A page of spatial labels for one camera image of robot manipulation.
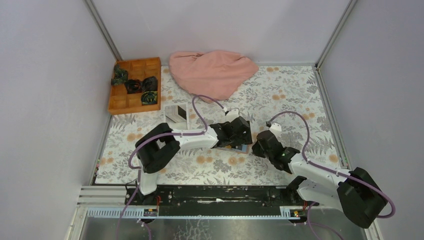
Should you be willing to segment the white translucent card box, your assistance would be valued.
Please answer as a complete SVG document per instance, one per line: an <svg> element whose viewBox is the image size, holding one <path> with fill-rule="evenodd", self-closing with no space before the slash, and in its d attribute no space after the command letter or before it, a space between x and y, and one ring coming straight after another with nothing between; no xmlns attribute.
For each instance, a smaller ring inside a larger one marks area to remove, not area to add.
<svg viewBox="0 0 424 240"><path fill-rule="evenodd" d="M163 108L164 121L171 129L187 130L189 128L188 105L186 103L166 105Z"/></svg>

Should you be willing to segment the brown leather card holder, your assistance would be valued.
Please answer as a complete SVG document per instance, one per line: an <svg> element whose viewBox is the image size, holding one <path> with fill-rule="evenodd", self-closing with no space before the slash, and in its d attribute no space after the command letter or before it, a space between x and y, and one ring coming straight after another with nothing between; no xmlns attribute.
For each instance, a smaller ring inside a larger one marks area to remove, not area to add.
<svg viewBox="0 0 424 240"><path fill-rule="evenodd" d="M237 146L227 145L225 147L218 147L217 149L222 150L222 151L237 153L237 154L248 154L249 153L249 147L250 146L248 144L242 144L242 145L237 145Z"/></svg>

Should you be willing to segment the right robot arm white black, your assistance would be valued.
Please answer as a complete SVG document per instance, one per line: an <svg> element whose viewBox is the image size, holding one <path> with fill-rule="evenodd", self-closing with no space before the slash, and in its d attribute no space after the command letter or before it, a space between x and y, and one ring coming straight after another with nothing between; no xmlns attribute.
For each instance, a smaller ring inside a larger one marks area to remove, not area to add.
<svg viewBox="0 0 424 240"><path fill-rule="evenodd" d="M352 223L367 229L388 204L366 170L308 163L299 150L284 147L270 130L257 135L252 152L268 159L276 169L294 175L286 193L293 206L316 202L341 211Z"/></svg>

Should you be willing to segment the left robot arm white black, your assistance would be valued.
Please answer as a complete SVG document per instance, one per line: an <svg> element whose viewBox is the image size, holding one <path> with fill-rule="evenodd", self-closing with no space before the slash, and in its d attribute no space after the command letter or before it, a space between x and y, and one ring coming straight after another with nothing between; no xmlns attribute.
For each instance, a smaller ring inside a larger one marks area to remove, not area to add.
<svg viewBox="0 0 424 240"><path fill-rule="evenodd" d="M128 160L131 164L136 156L140 163L135 197L144 206L154 202L159 171L179 151L238 147L252 143L250 122L241 116L232 121L211 124L203 131L172 129L168 123L161 123L136 142Z"/></svg>

